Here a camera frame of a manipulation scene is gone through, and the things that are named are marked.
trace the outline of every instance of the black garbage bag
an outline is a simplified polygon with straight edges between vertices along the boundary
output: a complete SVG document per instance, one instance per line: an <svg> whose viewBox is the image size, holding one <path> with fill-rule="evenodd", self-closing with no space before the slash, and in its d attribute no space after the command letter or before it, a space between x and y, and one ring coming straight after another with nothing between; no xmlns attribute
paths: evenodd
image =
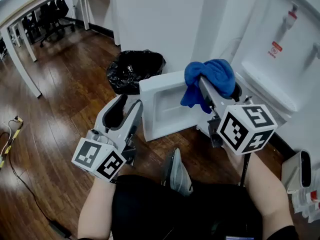
<svg viewBox="0 0 320 240"><path fill-rule="evenodd" d="M164 57L150 50L122 51L106 70L116 94L140 94L139 81L160 75L166 65Z"/></svg>

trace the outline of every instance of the sneaker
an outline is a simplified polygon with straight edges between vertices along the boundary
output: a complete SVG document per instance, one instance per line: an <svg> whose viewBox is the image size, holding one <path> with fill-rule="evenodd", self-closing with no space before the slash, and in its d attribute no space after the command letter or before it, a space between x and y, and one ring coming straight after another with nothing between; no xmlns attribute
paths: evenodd
<svg viewBox="0 0 320 240"><path fill-rule="evenodd" d="M188 197L194 191L190 176L181 161L180 149L175 148L164 161L162 185Z"/></svg>

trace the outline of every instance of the office chair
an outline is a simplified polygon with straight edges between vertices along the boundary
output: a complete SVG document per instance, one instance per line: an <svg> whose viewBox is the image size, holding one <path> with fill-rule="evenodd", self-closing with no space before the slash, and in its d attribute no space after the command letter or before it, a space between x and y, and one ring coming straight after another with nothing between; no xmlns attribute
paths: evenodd
<svg viewBox="0 0 320 240"><path fill-rule="evenodd" d="M46 34L44 38L40 42L40 47L44 47L43 42L50 37L53 33L58 35L57 40L60 40L62 36L59 34L58 30L65 29L70 27L71 31L75 31L75 25L71 24L60 24L59 19L65 17L69 11L69 8L65 2L65 0L56 0L51 1L49 5L46 3L40 7L41 16L38 24L43 26L46 30Z"/></svg>

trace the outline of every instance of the black pants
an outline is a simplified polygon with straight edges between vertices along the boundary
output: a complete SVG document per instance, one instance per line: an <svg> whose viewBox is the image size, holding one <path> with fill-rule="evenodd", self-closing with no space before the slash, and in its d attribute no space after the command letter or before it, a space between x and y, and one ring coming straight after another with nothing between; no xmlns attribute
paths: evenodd
<svg viewBox="0 0 320 240"><path fill-rule="evenodd" d="M114 240L262 238L262 219L245 188L196 184L190 197L137 175L119 176Z"/></svg>

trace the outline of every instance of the blue towel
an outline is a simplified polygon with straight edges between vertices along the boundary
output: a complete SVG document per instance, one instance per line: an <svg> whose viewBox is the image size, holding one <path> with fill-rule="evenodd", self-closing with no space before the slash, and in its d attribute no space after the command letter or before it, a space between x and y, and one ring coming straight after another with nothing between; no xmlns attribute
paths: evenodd
<svg viewBox="0 0 320 240"><path fill-rule="evenodd" d="M200 104L208 114L211 109L206 104L199 88L200 76L205 76L222 97L229 97L235 90L236 79L234 71L225 59L212 59L205 63L191 62L184 71L185 83L188 86L180 104L192 108Z"/></svg>

